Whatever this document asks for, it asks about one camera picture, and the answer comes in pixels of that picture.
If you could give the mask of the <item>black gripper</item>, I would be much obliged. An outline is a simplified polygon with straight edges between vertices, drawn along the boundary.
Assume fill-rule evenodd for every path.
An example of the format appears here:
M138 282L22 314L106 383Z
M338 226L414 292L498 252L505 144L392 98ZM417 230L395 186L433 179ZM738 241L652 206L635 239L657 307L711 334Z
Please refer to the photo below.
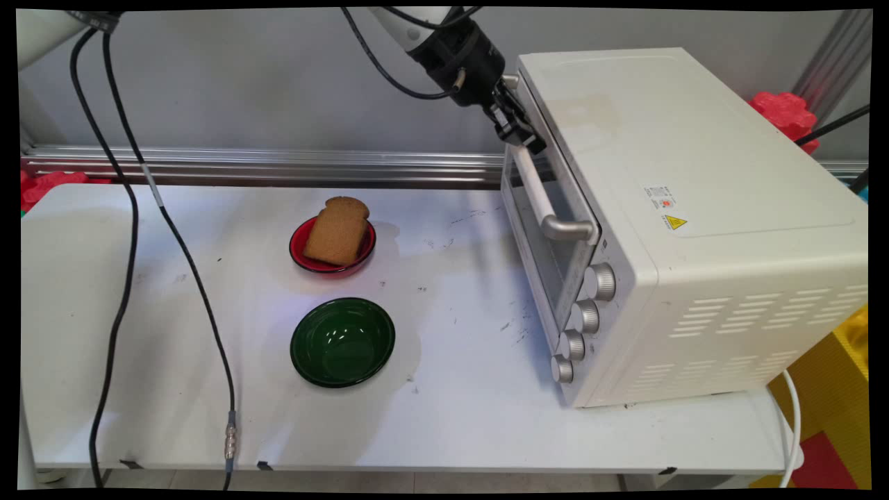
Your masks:
M504 57L475 20L439 28L408 55L445 91L453 89L463 74L463 85L451 98L461 107L489 107L489 118L502 142L524 146L531 155L546 149L513 89L499 81L506 67Z

